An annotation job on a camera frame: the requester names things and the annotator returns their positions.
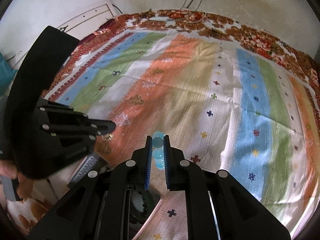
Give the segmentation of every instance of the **person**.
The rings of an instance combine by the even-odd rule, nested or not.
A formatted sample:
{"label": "person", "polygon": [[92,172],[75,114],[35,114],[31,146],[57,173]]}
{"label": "person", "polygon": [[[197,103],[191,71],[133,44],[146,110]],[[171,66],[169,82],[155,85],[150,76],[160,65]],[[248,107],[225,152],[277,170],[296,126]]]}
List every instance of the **person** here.
{"label": "person", "polygon": [[17,167],[12,161],[0,160],[0,175],[7,176],[11,179],[18,178],[19,186],[17,188],[17,194],[20,198],[27,200],[30,196],[33,180],[24,176],[21,172],[18,171]]}

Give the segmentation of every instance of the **red cross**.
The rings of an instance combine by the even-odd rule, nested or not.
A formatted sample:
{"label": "red cross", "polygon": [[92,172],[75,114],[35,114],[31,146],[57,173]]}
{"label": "red cross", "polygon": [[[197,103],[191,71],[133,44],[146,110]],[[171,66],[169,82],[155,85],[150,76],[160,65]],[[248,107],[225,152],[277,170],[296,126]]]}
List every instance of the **red cross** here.
{"label": "red cross", "polygon": [[198,155],[195,155],[194,157],[191,157],[191,159],[190,160],[192,160],[192,162],[193,163],[197,163],[197,162],[200,162],[201,161],[201,159],[198,159]]}

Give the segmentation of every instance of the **light blue bead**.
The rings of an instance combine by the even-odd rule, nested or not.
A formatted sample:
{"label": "light blue bead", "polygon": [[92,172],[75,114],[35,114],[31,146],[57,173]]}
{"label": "light blue bead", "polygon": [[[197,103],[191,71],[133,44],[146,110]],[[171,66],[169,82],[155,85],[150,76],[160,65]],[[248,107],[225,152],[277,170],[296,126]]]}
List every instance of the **light blue bead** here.
{"label": "light blue bead", "polygon": [[163,159],[164,157],[163,147],[154,149],[152,152],[152,156],[157,160]]}
{"label": "light blue bead", "polygon": [[163,146],[163,137],[164,134],[162,132],[156,131],[153,135],[152,135],[152,145],[155,148],[160,148]]}
{"label": "light blue bead", "polygon": [[163,168],[164,167],[164,159],[163,158],[159,159],[159,160],[155,159],[155,164],[158,168]]}

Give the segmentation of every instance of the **wall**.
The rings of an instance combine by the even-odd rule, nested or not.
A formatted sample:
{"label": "wall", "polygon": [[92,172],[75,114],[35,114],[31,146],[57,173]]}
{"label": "wall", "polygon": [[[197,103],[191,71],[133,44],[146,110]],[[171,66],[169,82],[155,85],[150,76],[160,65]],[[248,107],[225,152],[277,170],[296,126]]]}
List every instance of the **wall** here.
{"label": "wall", "polygon": [[[199,1],[195,0],[190,8],[196,9]],[[150,8],[181,8],[184,0],[111,2],[124,13],[134,13]],[[199,10],[221,14],[262,28],[311,57],[315,57],[320,44],[320,22],[306,0],[203,0]]]}
{"label": "wall", "polygon": [[0,21],[0,52],[14,65],[48,25],[57,27],[101,0],[13,0]]}

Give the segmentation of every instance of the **teal fabric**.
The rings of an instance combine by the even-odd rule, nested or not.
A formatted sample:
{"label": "teal fabric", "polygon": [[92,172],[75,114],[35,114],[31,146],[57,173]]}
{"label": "teal fabric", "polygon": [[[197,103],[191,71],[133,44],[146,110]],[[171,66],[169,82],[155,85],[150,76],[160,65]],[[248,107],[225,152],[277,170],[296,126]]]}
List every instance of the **teal fabric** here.
{"label": "teal fabric", "polygon": [[17,71],[13,70],[0,53],[0,96],[9,87]]}

